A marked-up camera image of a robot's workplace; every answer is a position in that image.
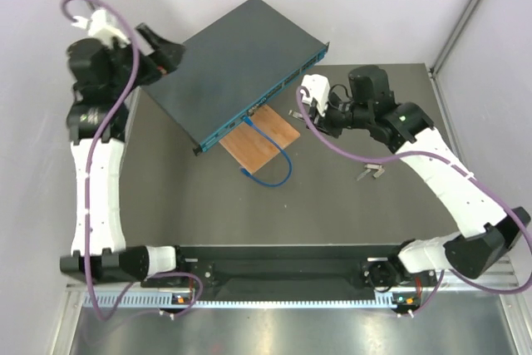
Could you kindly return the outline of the silver SFP module plug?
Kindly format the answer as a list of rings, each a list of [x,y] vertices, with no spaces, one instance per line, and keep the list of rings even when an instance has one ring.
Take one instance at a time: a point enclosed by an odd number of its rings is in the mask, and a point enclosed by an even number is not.
[[[303,119],[303,116],[297,111],[290,110],[288,114],[290,116],[292,116],[293,118],[296,118],[296,119],[299,119],[299,120]]]

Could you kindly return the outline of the dark blue network switch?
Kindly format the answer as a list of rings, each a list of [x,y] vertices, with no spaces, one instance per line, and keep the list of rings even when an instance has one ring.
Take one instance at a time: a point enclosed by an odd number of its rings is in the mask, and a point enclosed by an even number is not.
[[[329,45],[264,0],[247,0],[187,39],[176,71],[147,95],[206,152],[320,62]]]

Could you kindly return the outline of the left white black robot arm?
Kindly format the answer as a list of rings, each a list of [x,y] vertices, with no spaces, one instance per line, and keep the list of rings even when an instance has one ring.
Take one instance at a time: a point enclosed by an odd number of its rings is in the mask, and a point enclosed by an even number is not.
[[[98,28],[66,51],[75,78],[66,126],[76,168],[76,229],[71,251],[59,265],[78,281],[90,275],[93,284],[137,282],[160,274],[176,286],[189,273],[178,247],[129,247],[123,235],[119,183],[129,108],[120,98],[129,82],[147,86],[175,71],[185,49],[144,23],[136,31],[153,50],[139,55],[136,71],[130,40],[114,27]]]

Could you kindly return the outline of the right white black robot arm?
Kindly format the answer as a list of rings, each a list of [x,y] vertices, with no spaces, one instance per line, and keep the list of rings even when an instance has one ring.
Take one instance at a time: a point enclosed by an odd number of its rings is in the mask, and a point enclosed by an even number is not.
[[[352,160],[386,164],[401,160],[443,204],[457,231],[434,239],[405,242],[387,265],[390,279],[410,283],[421,272],[450,270],[468,282],[479,278],[506,255],[520,238],[531,240],[530,214],[510,208],[466,169],[445,143],[433,120],[415,103],[396,101],[387,73],[378,66],[357,67],[348,74],[346,99],[322,75],[303,77],[298,107],[308,128],[330,149]],[[345,130],[365,130],[382,143],[388,157],[354,155],[327,141]]]

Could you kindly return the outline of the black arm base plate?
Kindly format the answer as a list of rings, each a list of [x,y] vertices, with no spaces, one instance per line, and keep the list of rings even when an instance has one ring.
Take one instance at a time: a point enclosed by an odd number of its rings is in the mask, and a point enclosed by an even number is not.
[[[206,300],[348,300],[412,286],[385,244],[181,246],[177,265],[144,288],[202,288]]]

